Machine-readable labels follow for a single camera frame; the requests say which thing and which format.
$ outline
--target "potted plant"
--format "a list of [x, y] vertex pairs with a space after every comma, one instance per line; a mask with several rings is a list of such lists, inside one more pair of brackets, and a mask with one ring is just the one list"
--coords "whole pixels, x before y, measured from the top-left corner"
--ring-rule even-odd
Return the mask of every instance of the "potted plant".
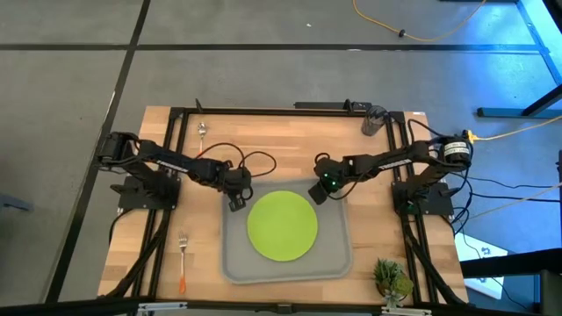
[[384, 296], [387, 307], [402, 306], [400, 301], [414, 288], [414, 283], [406, 276], [402, 266], [394, 261], [378, 259], [373, 275], [377, 290]]

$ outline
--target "yellow cable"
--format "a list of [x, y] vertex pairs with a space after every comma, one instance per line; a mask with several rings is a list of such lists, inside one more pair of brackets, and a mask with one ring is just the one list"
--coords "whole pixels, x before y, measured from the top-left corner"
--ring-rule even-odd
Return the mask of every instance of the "yellow cable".
[[538, 197], [538, 196], [541, 195], [541, 194], [544, 194], [544, 193], [546, 193], [546, 192], [548, 192], [548, 191], [552, 191], [552, 190], [557, 189], [557, 188], [559, 188], [559, 187], [561, 187], [561, 186], [562, 186], [562, 182], [561, 182], [561, 183], [558, 183], [558, 184], [556, 184], [556, 185], [554, 185], [554, 186], [551, 186], [550, 188], [548, 188], [548, 189], [546, 189], [546, 190], [542, 190], [542, 191], [538, 192], [537, 194], [532, 195], [532, 196], [530, 196], [530, 197], [525, 197], [525, 198], [516, 200], [515, 202], [511, 202], [511, 203], [508, 203], [508, 204], [506, 204], [506, 205], [494, 207], [494, 208], [491, 209], [491, 210], [484, 211], [484, 212], [482, 212], [482, 213], [480, 213], [480, 214], [478, 214], [478, 215], [476, 215], [476, 216], [472, 216], [471, 219], [476, 219], [476, 218], [478, 218], [478, 217], [480, 217], [480, 216], [483, 216], [483, 215], [486, 215], [486, 214], [488, 214], [488, 213], [490, 213], [490, 212], [499, 211], [499, 210], [504, 209], [504, 208], [506, 208], [506, 207], [508, 207], [508, 206], [516, 205], [516, 204], [521, 203], [521, 202], [525, 202], [525, 201], [527, 201], [528, 199], [531, 199], [531, 198], [534, 198], [534, 197]]
[[[442, 40], [450, 35], [452, 35], [454, 32], [458, 31], [461, 27], [463, 27], [463, 25], [466, 24], [466, 22], [468, 22], [469, 19], [472, 18], [472, 16], [474, 16], [474, 14], [476, 14], [476, 12], [486, 3], [486, 0], [482, 0], [482, 2], [479, 4], [478, 7], [476, 7], [476, 9], [474, 9], [474, 11], [468, 16], [466, 17], [463, 22], [459, 23], [457, 25], [457, 27], [455, 27], [454, 29], [452, 29], [451, 31], [448, 31], [447, 33], [443, 34], [443, 35], [439, 35], [433, 39], [422, 39], [419, 37], [415, 37], [414, 35], [409, 35], [407, 33], [404, 32], [404, 36], [406, 36], [407, 38], [410, 38], [412, 40], [417, 40], [417, 41], [421, 41], [421, 42], [432, 42], [432, 41], [438, 41], [438, 40]], [[372, 23], [376, 24], [376, 25], [380, 25], [382, 27], [384, 27], [387, 30], [390, 30], [392, 32], [395, 32], [397, 34], [400, 35], [400, 30], [397, 30], [389, 25], [386, 25], [374, 18], [370, 18], [367, 17], [366, 15], [364, 15], [358, 8], [357, 8], [357, 0], [353, 0], [353, 8], [355, 9], [355, 12], [357, 12], [357, 14], [361, 17], [366, 19], [367, 21], [371, 21]]]
[[492, 137], [478, 137], [475, 134], [473, 134], [471, 131], [469, 131], [469, 140], [471, 142], [474, 142], [475, 140], [497, 140], [497, 139], [500, 139], [502, 137], [506, 137], [506, 136], [513, 135], [513, 134], [516, 134], [516, 133], [528, 131], [529, 129], [537, 128], [537, 127], [540, 127], [540, 126], [545, 126], [545, 125], [550, 124], [550, 123], [552, 123], [552, 122], [554, 122], [555, 120], [558, 120], [558, 119], [562, 119], [562, 115], [560, 115], [559, 117], [556, 117], [556, 118], [551, 118], [551, 119], [549, 119], [549, 120], [547, 120], [547, 121], [545, 121], [541, 124], [537, 124], [535, 126], [525, 127], [525, 128], [513, 131], [513, 132], [503, 133], [503, 134], [492, 136]]

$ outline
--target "floor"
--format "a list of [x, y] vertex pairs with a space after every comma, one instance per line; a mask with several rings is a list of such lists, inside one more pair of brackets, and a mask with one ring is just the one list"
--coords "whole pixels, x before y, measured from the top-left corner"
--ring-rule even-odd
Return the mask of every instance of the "floor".
[[[539, 0], [523, 0], [550, 56], [562, 69], [562, 35]], [[366, 14], [420, 36], [449, 30], [477, 4], [358, 0]], [[14, 43], [128, 44], [141, 0], [0, 0], [0, 46]], [[343, 0], [153, 1], [141, 44], [413, 44], [361, 19]], [[533, 44], [514, 4], [486, 4], [443, 44]], [[0, 192], [35, 205], [0, 211], [0, 305], [42, 300], [54, 259], [112, 99], [125, 51], [0, 51]], [[136, 132], [147, 105], [289, 108], [295, 101], [365, 100], [393, 111], [425, 111], [442, 133], [505, 133], [537, 121], [477, 118], [480, 106], [525, 107], [555, 87], [532, 52], [168, 51], [136, 52], [115, 131]], [[472, 176], [511, 184], [555, 184], [562, 122], [475, 147]], [[450, 183], [458, 183], [451, 177]], [[115, 175], [99, 174], [62, 300], [94, 298], [117, 196]], [[528, 196], [472, 182], [490, 195]], [[558, 198], [556, 191], [544, 195]], [[454, 198], [461, 205], [466, 194]], [[474, 198], [472, 215], [505, 200]], [[520, 253], [560, 247], [555, 203], [523, 203], [477, 218], [465, 232]], [[507, 280], [529, 303], [527, 281]], [[477, 294], [471, 299], [482, 302]], [[517, 310], [505, 302], [489, 308]]]

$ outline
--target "lime green plate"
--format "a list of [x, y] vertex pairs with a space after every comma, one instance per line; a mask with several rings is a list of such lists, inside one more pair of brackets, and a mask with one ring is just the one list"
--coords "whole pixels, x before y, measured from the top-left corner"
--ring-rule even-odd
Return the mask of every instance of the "lime green plate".
[[300, 258], [314, 244], [318, 220], [314, 208], [286, 190], [264, 195], [248, 216], [248, 237], [258, 253], [277, 262]]

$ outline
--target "small plant pot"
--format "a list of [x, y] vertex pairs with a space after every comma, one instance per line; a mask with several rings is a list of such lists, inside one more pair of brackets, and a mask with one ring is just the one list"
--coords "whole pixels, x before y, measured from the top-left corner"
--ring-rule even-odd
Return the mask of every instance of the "small plant pot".
[[[377, 284], [377, 290], [378, 290], [378, 294], [380, 294], [382, 297], [384, 297], [384, 296], [385, 296], [385, 290], [388, 290], [388, 289], [385, 289], [385, 288], [382, 287], [382, 285]], [[404, 296], [400, 299], [400, 302], [403, 301], [404, 298], [406, 298], [406, 297], [407, 297], [407, 295], [404, 295]]]

